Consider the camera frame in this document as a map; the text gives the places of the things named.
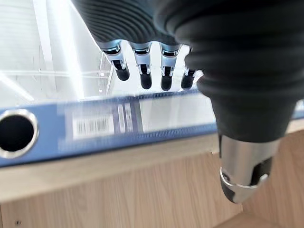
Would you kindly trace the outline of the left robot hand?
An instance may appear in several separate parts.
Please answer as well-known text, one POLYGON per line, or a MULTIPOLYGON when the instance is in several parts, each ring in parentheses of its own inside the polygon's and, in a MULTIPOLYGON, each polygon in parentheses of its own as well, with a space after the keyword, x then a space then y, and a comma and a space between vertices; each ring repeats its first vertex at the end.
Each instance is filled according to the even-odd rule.
POLYGON ((296 103, 304 97, 301 0, 75 0, 100 48, 115 39, 191 47, 188 68, 211 100, 220 182, 236 204, 268 179, 296 103))

